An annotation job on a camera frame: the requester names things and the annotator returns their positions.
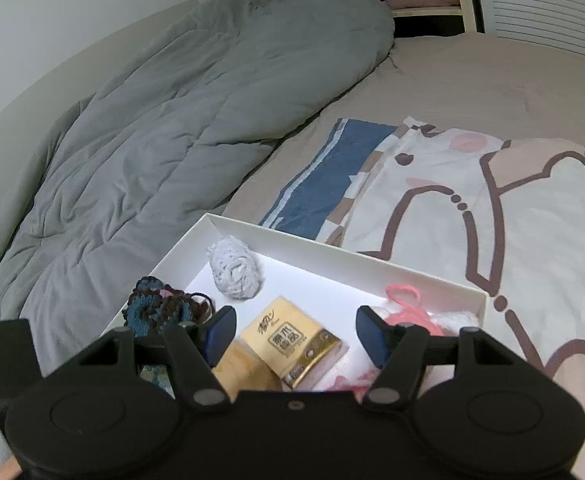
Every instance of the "white yarn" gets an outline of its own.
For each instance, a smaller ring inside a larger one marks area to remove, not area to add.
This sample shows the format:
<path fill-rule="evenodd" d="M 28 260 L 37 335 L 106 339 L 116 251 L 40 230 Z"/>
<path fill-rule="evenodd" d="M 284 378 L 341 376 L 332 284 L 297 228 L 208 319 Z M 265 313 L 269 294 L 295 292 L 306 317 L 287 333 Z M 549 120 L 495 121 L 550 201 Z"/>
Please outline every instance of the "white yarn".
<path fill-rule="evenodd" d="M 262 281 L 255 257 L 248 246 L 233 235 L 208 247 L 210 269 L 217 288 L 235 300 L 254 298 Z"/>
<path fill-rule="evenodd" d="M 472 312 L 462 310 L 460 312 L 437 312 L 430 319 L 439 325 L 444 332 L 451 335 L 459 335 L 459 330 L 464 326 L 479 326 L 479 319 Z"/>

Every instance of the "open box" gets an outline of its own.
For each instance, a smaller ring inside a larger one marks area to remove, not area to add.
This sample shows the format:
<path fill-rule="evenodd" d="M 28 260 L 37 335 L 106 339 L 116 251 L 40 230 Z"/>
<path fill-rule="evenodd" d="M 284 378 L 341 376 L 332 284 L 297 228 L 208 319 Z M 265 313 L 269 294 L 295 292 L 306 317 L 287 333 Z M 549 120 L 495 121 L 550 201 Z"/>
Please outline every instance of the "open box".
<path fill-rule="evenodd" d="M 206 249 L 225 235 L 243 240 L 255 253 L 264 281 L 251 300 L 231 300 L 215 286 Z M 390 284 L 418 288 L 421 306 L 431 314 L 466 310 L 477 316 L 480 326 L 488 301 L 485 292 L 424 272 L 212 214 L 205 214 L 192 226 L 151 274 L 186 292 L 207 294 L 217 309 L 234 306 L 237 334 L 282 296 L 345 341 L 348 353 L 365 352 L 355 331 L 357 309 L 386 303 L 385 289 Z M 104 332 L 123 325 L 120 311 Z M 432 380 L 443 380 L 449 373 Z M 315 389 L 326 386 L 320 381 Z"/>

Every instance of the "beige bed sheet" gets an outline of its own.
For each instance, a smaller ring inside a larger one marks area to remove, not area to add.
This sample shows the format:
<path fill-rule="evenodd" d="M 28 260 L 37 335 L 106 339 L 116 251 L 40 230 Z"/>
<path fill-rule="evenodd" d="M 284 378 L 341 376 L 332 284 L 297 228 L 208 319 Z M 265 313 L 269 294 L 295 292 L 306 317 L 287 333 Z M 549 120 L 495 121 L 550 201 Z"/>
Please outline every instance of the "beige bed sheet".
<path fill-rule="evenodd" d="M 476 32 L 396 40 L 375 72 L 274 152 L 224 214 L 259 222 L 338 118 L 400 124 L 407 116 L 503 140 L 560 137 L 585 146 L 585 56 Z"/>

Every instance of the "gray comforter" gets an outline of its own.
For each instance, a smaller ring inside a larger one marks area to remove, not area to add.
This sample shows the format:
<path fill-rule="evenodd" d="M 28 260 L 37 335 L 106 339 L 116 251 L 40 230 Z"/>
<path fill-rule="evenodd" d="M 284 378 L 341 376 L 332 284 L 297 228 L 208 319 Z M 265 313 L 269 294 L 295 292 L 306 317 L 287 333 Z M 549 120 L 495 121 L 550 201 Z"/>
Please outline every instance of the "gray comforter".
<path fill-rule="evenodd" d="M 211 0 L 71 108 L 0 208 L 0 319 L 30 320 L 42 371 L 97 337 L 277 139 L 370 73 L 392 32 L 377 0 Z"/>

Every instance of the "wooden shelf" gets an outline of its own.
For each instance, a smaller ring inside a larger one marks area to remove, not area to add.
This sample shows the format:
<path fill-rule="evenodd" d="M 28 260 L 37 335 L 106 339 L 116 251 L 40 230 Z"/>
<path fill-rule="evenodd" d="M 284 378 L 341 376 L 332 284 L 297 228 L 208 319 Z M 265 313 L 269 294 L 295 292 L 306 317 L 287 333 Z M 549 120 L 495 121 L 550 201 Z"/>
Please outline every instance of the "wooden shelf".
<path fill-rule="evenodd" d="M 460 6 L 392 9 L 391 12 L 393 18 L 405 18 L 406 16 L 463 16 Z"/>

